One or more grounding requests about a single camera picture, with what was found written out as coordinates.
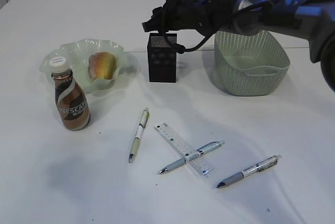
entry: transparent ruler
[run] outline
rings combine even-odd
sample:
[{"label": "transparent ruler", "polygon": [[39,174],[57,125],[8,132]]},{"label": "transparent ruler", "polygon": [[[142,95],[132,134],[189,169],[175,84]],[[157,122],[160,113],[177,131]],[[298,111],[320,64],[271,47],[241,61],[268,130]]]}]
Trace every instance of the transparent ruler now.
[{"label": "transparent ruler", "polygon": [[156,125],[155,129],[184,157],[186,162],[190,164],[198,174],[206,175],[214,169],[213,166],[200,157],[200,152],[194,150],[166,123],[162,122]]}]

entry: bottle cap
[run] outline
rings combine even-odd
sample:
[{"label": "bottle cap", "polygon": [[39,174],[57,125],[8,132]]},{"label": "bottle cap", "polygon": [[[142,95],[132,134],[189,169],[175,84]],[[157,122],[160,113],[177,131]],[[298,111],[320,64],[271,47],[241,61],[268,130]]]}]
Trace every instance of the bottle cap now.
[{"label": "bottle cap", "polygon": [[62,73],[70,68],[65,57],[55,57],[51,59],[49,63],[52,73]]}]

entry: nescafe bottle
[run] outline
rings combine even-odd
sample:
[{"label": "nescafe bottle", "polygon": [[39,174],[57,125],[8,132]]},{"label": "nescafe bottle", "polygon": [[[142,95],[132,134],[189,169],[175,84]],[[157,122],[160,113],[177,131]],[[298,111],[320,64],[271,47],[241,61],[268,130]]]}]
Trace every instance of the nescafe bottle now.
[{"label": "nescafe bottle", "polygon": [[73,78],[66,58],[50,60],[52,78],[55,83],[55,101],[63,124],[72,131],[83,129],[90,121],[84,92]]}]

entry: pen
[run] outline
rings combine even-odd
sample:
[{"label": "pen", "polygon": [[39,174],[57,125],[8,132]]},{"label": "pen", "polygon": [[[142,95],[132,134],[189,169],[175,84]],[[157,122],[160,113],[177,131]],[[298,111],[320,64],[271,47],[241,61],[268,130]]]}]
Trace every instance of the pen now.
[{"label": "pen", "polygon": [[220,187],[226,187],[230,186],[231,184],[236,183],[237,181],[240,181],[244,179],[245,177],[250,176],[251,174],[254,174],[256,172],[262,172],[274,165],[277,164],[278,159],[280,159],[282,156],[281,155],[275,155],[267,160],[264,160],[256,165],[253,165],[251,167],[248,167],[247,169],[244,169],[243,171],[236,173],[229,178],[226,178],[225,180],[221,181],[219,184],[216,185],[216,188]]},{"label": "pen", "polygon": [[[216,141],[216,142],[211,142],[207,145],[204,145],[203,147],[197,149],[198,157],[219,148],[224,143],[225,143],[224,141]],[[172,170],[174,170],[174,169],[176,169],[176,168],[178,168],[178,167],[180,167],[184,164],[186,164],[186,160],[184,158],[181,158],[181,159],[171,163],[170,165],[167,165],[166,167],[164,167],[162,170],[160,170],[158,172],[158,174],[163,174],[163,173],[170,172],[170,171],[172,171]]]},{"label": "pen", "polygon": [[147,125],[148,119],[149,119],[149,109],[145,108],[142,112],[142,116],[141,116],[140,122],[138,124],[138,128],[137,128],[137,131],[136,131],[136,134],[135,134],[135,138],[134,138],[134,140],[132,142],[132,145],[131,145],[131,149],[130,149],[130,153],[129,153],[129,163],[131,163],[134,160],[134,158],[137,154],[138,148],[139,148],[140,143],[141,143],[141,138],[142,138],[142,135],[143,135],[143,130]]}]

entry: bread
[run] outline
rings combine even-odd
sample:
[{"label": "bread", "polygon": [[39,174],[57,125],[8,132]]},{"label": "bread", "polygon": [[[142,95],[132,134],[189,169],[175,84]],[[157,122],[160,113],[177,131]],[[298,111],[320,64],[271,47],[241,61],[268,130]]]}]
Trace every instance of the bread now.
[{"label": "bread", "polygon": [[111,79],[115,70],[115,56],[109,52],[98,52],[88,59],[88,75],[92,80]]}]

